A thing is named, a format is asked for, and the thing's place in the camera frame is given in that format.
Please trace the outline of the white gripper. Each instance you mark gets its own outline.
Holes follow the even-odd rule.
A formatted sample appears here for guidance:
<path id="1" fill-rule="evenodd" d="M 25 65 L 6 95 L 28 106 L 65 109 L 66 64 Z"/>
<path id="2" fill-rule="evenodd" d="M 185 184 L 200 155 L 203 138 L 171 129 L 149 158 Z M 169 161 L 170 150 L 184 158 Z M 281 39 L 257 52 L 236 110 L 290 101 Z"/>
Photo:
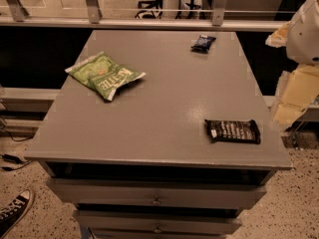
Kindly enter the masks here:
<path id="1" fill-rule="evenodd" d="M 319 64 L 318 0 L 306 0 L 290 23 L 269 35 L 265 44 L 274 48 L 286 46 L 287 57 L 299 64 L 292 73 L 282 73 L 270 112 L 270 126 L 286 130 L 319 95 L 319 67 L 311 66 Z"/>

